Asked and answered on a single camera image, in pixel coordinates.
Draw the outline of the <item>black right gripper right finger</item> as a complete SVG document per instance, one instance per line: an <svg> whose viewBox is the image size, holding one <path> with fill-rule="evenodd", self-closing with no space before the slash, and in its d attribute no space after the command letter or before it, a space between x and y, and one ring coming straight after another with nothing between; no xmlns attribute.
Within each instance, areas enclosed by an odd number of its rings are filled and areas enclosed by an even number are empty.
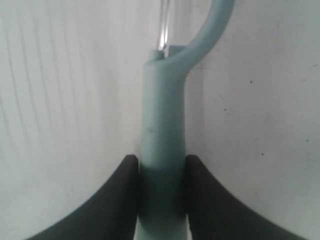
<svg viewBox="0 0 320 240"><path fill-rule="evenodd" d="M196 155L186 157L185 206L194 240L290 239L228 192Z"/></svg>

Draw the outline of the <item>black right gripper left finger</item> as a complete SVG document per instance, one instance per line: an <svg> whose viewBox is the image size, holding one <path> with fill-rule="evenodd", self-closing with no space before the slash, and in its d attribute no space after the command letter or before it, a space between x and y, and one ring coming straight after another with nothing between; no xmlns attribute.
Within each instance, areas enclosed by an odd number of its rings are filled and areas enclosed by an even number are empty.
<svg viewBox="0 0 320 240"><path fill-rule="evenodd" d="M139 161L126 155L84 204L33 240L132 240L139 209Z"/></svg>

